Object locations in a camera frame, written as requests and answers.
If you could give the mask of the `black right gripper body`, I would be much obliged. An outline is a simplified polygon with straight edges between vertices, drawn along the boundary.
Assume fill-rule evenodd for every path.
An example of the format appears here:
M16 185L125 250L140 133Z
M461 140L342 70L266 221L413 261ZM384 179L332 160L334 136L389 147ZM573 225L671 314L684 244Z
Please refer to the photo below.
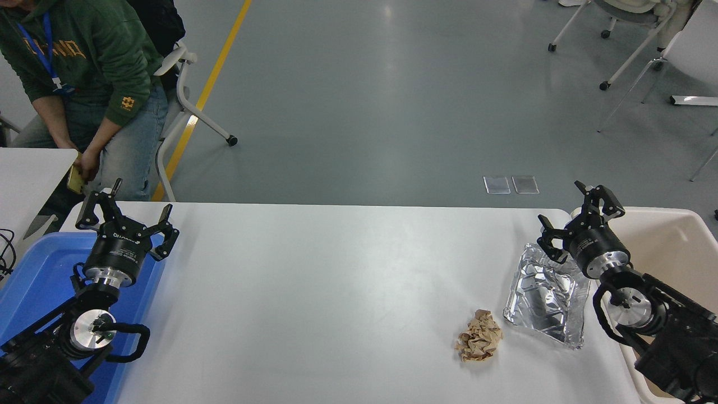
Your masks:
M609 268L626 265L630 253L606 223L590 226L587 220L574 218L565 228L566 250L587 277L599 277Z

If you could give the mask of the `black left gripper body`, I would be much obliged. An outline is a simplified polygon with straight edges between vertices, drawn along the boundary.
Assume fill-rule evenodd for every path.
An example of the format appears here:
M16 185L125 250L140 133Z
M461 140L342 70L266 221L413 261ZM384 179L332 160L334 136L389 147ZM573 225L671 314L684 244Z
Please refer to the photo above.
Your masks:
M118 269L126 278L136 278L152 246L149 236L139 236L144 228L146 225L131 218L100 225L95 245L84 263L84 276L90 278L101 268L110 268Z

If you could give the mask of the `person's left hand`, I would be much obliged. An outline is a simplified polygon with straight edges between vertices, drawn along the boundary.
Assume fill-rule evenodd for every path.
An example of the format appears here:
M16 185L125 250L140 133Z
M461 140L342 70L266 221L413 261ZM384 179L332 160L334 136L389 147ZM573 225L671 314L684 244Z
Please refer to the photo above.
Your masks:
M101 148L90 148L88 146L83 153L79 153L75 158L73 166L79 172L83 182L94 180L99 171L101 151Z

